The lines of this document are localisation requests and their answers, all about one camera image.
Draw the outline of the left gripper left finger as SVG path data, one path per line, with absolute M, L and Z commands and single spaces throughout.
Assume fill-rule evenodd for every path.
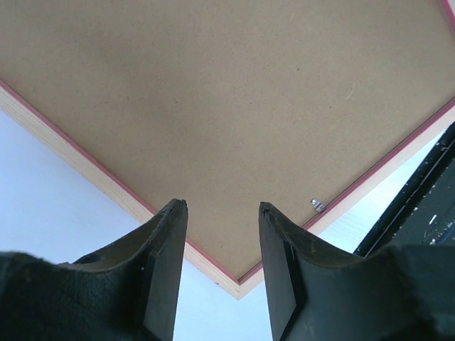
M 187 223 L 173 199 L 74 263 L 2 253 L 1 339 L 172 340 Z

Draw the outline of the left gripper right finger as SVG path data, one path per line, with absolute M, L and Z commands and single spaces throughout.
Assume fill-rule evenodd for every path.
M 453 340 L 454 248 L 390 245 L 363 258 L 268 202 L 259 239 L 274 340 Z

